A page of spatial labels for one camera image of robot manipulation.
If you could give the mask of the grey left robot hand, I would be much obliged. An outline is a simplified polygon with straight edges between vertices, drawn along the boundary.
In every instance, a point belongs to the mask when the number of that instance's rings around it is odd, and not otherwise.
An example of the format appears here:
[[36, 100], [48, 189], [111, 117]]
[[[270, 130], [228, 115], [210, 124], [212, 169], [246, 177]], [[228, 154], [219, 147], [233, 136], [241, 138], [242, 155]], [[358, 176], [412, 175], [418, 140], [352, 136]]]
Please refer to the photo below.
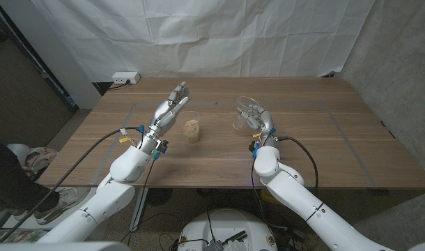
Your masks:
[[169, 95], [167, 100], [163, 101], [155, 110], [150, 120], [149, 130], [158, 137], [162, 137], [169, 131], [178, 114], [183, 107], [191, 100], [189, 87], [186, 82], [181, 82]]

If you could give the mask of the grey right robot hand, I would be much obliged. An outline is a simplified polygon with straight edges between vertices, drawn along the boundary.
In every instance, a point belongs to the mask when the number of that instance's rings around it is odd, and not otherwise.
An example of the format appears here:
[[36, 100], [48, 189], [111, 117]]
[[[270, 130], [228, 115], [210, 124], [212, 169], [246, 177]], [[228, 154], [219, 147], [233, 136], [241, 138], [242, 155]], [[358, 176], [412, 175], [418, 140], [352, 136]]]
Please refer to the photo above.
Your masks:
[[259, 130], [262, 137], [273, 135], [276, 131], [274, 121], [268, 110], [258, 105], [249, 105], [247, 108], [237, 107], [238, 116], [243, 118], [253, 130]]

